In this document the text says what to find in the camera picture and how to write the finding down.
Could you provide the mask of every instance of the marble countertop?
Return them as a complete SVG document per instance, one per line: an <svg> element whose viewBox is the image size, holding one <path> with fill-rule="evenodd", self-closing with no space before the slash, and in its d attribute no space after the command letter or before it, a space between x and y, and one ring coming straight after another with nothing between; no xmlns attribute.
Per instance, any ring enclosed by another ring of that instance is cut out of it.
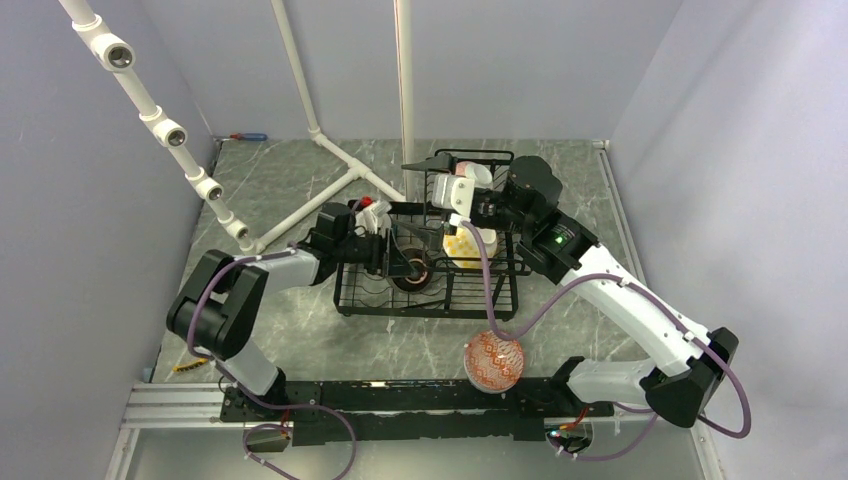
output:
<svg viewBox="0 0 848 480"><path fill-rule="evenodd" d="M369 165L402 191L401 145L398 140L341 141L339 146ZM516 156L539 155L563 182L560 208L598 235L624 266L631 265L621 240L613 196L589 141L422 140L416 158L437 148L512 150ZM345 164L307 140L225 142L214 171L224 186L225 201L261 235L319 193L346 171ZM379 192L358 180L333 198L347 201ZM312 214L269 246L283 248L302 239L314 225ZM239 254L236 243L217 225L204 206L186 262L186 276L209 249ZM320 286L268 293L253 338L291 380L373 380L464 378L464 345L486 329L485 320L428 319L385 316L345 317L333 305L334 281ZM520 309L505 328L523 324L556 291L539 275L518 278ZM526 354L524 376L550 376L570 356L635 360L645 353L597 308L568 294L521 339ZM154 382L209 382L218 379L210 366L173 373L175 364L190 361L185 343L167 332L162 341Z"/></svg>

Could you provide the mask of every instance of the gray wall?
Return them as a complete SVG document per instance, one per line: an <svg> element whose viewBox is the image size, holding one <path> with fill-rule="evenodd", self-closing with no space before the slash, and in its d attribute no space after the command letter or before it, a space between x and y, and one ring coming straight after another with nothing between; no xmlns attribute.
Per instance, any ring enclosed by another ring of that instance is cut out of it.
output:
<svg viewBox="0 0 848 480"><path fill-rule="evenodd" d="M134 0L92 1L157 101L212 143ZM0 478L103 478L151 364L198 199L58 2L0 15Z"/></svg>
<svg viewBox="0 0 848 480"><path fill-rule="evenodd" d="M846 44L846 2L684 2L612 138L653 288L740 337L730 479L848 477Z"/></svg>
<svg viewBox="0 0 848 480"><path fill-rule="evenodd" d="M681 0L413 1L418 138L609 138ZM268 0L143 0L217 135L306 138ZM400 136L391 0L288 0L319 121Z"/></svg>

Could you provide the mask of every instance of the dish rack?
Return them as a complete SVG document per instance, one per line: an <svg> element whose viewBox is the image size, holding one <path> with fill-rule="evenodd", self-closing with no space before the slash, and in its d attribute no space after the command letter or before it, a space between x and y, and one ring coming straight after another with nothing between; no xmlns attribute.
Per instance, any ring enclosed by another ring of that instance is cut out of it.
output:
<svg viewBox="0 0 848 480"><path fill-rule="evenodd" d="M494 190L503 188L509 164L515 158L514 153L506 150L440 149L434 155L442 152L454 155L457 162L475 162L488 167L492 172ZM451 258L441 248L428 249L423 241L396 223L441 228L447 214L431 203L435 177L439 173L444 172L424 172L424 203L392 202L389 212L393 222L391 236L398 250L418 249L424 252L427 272L432 275L427 286L418 292L404 291L386 278L369 275L359 265L340 264L333 295L339 313L345 316L486 318L483 271L461 268L453 262L454 259L479 262L479 259ZM512 319L518 311L518 277L531 273L521 257L516 255L514 242L513 234L498 232L497 253L489 264L495 317L504 321Z"/></svg>

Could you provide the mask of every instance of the wire basket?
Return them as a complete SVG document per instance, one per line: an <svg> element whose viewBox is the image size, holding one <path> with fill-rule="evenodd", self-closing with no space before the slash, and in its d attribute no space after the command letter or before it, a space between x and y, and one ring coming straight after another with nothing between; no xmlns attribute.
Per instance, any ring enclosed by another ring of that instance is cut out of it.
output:
<svg viewBox="0 0 848 480"><path fill-rule="evenodd" d="M493 188L500 190L514 154L504 150L442 149L435 155L448 152L458 162L470 161L489 168ZM506 158L465 158L460 154L498 156ZM392 202L389 216L393 221L439 228L446 220L443 210L432 206L433 182L438 173L424 172L425 203ZM343 315L385 315L430 318L486 318L483 271L479 268L462 268L454 260L479 258L451 258L439 249L428 249L418 237L403 227L393 224L391 235L401 251L413 249L426 257L427 272L432 278L426 288L408 292L390 280L369 275L361 266L340 264L336 273L333 301ZM510 320L518 311L518 276L529 275L530 269L515 254L514 238L510 233L498 232L497 253L490 259L492 303L495 317Z"/></svg>

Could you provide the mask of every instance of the white wall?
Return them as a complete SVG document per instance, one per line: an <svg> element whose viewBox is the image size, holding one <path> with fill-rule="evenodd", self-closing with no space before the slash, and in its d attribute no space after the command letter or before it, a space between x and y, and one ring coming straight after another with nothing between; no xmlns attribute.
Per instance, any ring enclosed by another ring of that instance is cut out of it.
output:
<svg viewBox="0 0 848 480"><path fill-rule="evenodd" d="M416 0L418 138L609 138L681 0ZM216 135L306 138L269 0L142 0ZM391 0L288 0L319 121L400 137Z"/></svg>
<svg viewBox="0 0 848 480"><path fill-rule="evenodd" d="M135 0L92 0L137 71L213 145ZM132 383L155 360L199 199L56 1L0 15L0 478L103 478Z"/></svg>
<svg viewBox="0 0 848 480"><path fill-rule="evenodd" d="M846 2L684 2L612 138L651 285L740 338L730 479L848 477L846 45Z"/></svg>

